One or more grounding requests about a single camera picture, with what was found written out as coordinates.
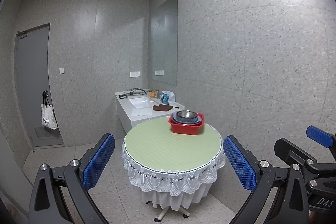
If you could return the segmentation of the person's right hand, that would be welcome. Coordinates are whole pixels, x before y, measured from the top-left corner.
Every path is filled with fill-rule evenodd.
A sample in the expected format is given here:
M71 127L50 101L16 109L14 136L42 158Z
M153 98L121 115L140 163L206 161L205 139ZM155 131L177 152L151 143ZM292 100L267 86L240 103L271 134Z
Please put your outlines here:
M318 213L316 211L310 211L310 215L309 215L309 223L310 224L315 223L315 219L316 219L317 215L318 215Z

